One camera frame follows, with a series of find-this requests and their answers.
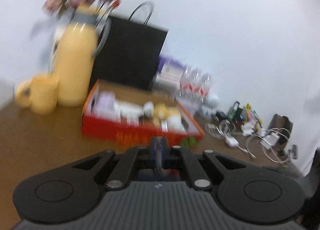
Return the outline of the plush toy yellow white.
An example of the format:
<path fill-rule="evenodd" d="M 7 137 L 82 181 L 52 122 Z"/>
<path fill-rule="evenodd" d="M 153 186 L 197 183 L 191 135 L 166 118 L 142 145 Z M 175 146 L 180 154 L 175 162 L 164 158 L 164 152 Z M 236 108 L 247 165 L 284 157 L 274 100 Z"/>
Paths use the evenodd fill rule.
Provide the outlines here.
<path fill-rule="evenodd" d="M 166 132 L 185 132 L 180 111 L 177 108 L 169 107 L 163 103 L 155 105 L 152 122 L 155 127 Z"/>

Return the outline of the white cloth in box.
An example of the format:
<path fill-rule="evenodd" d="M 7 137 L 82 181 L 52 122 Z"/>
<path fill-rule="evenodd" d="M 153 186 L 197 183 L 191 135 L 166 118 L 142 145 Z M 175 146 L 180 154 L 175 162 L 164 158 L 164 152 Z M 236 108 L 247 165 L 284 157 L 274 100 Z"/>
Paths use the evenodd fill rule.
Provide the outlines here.
<path fill-rule="evenodd" d="M 125 119 L 129 124 L 140 124 L 143 120 L 148 120 L 153 117 L 154 104 L 149 101 L 144 105 L 137 105 L 131 102 L 118 101 L 117 106 L 114 106 L 120 112 L 120 117 Z"/>

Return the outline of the red cardboard box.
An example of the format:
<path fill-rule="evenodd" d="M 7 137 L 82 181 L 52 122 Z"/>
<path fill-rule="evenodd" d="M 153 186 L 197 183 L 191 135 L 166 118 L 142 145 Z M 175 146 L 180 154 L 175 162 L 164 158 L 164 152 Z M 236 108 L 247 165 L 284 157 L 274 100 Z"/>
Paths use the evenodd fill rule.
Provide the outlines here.
<path fill-rule="evenodd" d="M 204 132 L 177 101 L 145 90 L 97 80 L 82 110 L 82 134 L 125 148 L 162 136 L 169 145 L 193 147 Z"/>

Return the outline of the left water bottle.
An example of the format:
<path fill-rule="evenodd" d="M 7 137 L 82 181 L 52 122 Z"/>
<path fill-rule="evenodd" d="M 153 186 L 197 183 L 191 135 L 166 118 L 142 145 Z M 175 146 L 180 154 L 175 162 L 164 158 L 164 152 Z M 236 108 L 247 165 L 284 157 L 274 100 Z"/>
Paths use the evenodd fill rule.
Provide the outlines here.
<path fill-rule="evenodd" d="M 181 99 L 184 99 L 189 102 L 191 101 L 192 94 L 193 94 L 192 87 L 191 87 L 191 72 L 192 72 L 191 67 L 187 67 L 185 69 L 180 80 L 180 90 L 178 93 L 178 96 Z"/>

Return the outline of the water bottle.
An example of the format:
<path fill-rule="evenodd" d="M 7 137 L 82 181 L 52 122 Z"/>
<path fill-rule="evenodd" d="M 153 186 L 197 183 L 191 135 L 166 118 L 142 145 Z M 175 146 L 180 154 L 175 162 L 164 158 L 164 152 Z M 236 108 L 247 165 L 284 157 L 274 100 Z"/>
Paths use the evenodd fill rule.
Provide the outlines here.
<path fill-rule="evenodd" d="M 204 103 L 207 95 L 212 87 L 212 75 L 205 73 L 201 78 L 201 84 L 199 88 L 199 94 L 201 95 L 201 103 Z"/>
<path fill-rule="evenodd" d="M 191 91 L 191 97 L 195 101 L 195 103 L 200 102 L 200 94 L 199 89 L 201 85 L 201 71 L 199 69 L 194 69 L 191 72 L 190 80 L 189 80 L 189 89 Z"/>
<path fill-rule="evenodd" d="M 192 72 L 191 67 L 187 67 L 185 69 L 180 80 L 180 90 L 178 93 L 178 96 L 181 99 L 184 99 L 189 102 L 191 101 L 192 94 L 193 94 L 192 87 L 191 87 L 191 72 Z"/>

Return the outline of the black power adapter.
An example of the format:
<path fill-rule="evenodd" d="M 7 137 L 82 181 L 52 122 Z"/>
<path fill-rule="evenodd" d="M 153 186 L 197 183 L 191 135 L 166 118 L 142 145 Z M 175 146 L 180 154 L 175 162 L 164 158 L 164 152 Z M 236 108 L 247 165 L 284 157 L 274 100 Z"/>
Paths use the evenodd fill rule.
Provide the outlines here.
<path fill-rule="evenodd" d="M 223 111 L 219 111 L 219 110 L 215 113 L 215 117 L 219 122 L 223 120 L 228 120 L 228 116 Z"/>

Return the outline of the purple rolled towel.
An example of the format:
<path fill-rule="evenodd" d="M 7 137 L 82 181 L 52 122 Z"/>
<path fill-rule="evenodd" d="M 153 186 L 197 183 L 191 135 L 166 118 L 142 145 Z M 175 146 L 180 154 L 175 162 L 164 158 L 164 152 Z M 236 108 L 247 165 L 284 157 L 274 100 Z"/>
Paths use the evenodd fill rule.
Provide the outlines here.
<path fill-rule="evenodd" d="M 117 118 L 117 113 L 114 110 L 115 100 L 116 96 L 113 92 L 101 91 L 93 106 L 94 115 L 99 119 L 115 120 Z"/>

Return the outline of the white robot figurine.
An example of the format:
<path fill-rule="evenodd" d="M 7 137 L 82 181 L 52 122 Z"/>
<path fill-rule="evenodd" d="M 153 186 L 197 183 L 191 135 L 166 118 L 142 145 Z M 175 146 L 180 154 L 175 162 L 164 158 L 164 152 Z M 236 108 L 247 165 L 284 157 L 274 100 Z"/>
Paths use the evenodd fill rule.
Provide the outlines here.
<path fill-rule="evenodd" d="M 200 108 L 200 116 L 207 120 L 211 120 L 217 111 L 219 103 L 219 97 L 215 93 L 209 93 L 203 98 L 202 106 Z"/>

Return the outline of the middle water bottle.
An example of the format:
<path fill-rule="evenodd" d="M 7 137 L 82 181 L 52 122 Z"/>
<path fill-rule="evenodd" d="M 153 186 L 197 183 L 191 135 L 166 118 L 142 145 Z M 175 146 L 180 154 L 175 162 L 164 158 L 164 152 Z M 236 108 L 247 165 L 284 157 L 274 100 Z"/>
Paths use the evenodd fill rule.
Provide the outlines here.
<path fill-rule="evenodd" d="M 195 103 L 200 102 L 200 94 L 199 89 L 201 85 L 201 71 L 199 69 L 194 69 L 191 72 L 190 80 L 189 80 L 189 89 L 191 91 L 191 97 L 195 101 Z"/>

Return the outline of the right water bottle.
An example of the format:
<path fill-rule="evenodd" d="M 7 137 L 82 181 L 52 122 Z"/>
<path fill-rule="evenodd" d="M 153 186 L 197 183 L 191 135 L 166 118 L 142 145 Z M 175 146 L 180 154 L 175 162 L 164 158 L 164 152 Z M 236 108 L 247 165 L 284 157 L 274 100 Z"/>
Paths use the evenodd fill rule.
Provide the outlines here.
<path fill-rule="evenodd" d="M 204 103 L 207 95 L 212 87 L 212 75 L 205 73 L 201 78 L 201 84 L 199 88 L 199 94 L 201 95 L 201 103 Z"/>

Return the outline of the green hand sanitizer bottle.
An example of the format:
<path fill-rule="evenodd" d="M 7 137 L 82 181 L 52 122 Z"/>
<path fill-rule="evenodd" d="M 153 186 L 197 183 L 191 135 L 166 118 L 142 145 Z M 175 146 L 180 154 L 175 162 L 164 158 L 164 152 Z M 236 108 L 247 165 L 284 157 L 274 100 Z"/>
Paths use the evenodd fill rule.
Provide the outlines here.
<path fill-rule="evenodd" d="M 238 108 L 239 108 L 240 102 L 239 101 L 235 101 L 235 103 L 233 103 L 233 105 L 231 106 L 231 108 L 228 111 L 227 117 L 230 121 L 233 120 Z"/>

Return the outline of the purple tissue pack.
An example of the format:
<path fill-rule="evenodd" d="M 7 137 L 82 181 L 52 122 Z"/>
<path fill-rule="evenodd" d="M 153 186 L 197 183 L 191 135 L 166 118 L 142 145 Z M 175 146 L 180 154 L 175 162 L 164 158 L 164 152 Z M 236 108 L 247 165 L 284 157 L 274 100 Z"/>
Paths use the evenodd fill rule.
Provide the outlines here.
<path fill-rule="evenodd" d="M 162 75 L 169 75 L 181 78 L 185 66 L 178 60 L 170 57 L 159 56 L 157 72 Z"/>

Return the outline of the colourful snack packet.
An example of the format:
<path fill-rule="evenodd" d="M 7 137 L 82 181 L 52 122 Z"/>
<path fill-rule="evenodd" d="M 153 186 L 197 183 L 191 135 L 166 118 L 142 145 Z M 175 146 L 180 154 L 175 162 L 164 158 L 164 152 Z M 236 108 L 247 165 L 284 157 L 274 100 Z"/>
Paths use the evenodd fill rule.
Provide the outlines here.
<path fill-rule="evenodd" d="M 251 104 L 247 103 L 245 105 L 245 123 L 250 123 L 254 126 L 254 128 L 261 128 L 263 121 L 257 112 L 252 108 Z"/>

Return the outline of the black paper shopping bag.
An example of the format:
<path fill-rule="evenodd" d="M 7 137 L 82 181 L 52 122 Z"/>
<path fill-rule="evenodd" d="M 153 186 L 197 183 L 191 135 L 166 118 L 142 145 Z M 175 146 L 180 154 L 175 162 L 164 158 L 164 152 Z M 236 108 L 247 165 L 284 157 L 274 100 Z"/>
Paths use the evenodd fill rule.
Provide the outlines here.
<path fill-rule="evenodd" d="M 150 90 L 168 31 L 112 14 L 107 24 L 108 37 L 95 57 L 89 89 L 105 80 Z"/>

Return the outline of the yellow thermos jug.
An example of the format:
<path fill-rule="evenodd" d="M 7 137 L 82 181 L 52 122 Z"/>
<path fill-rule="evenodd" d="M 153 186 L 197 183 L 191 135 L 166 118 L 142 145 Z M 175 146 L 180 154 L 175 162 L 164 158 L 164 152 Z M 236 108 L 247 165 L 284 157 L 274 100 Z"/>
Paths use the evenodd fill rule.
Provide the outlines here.
<path fill-rule="evenodd" d="M 77 107 L 87 98 L 95 57 L 103 49 L 110 31 L 105 22 L 102 36 L 96 34 L 98 12 L 79 5 L 57 45 L 53 73 L 59 77 L 57 103 Z"/>

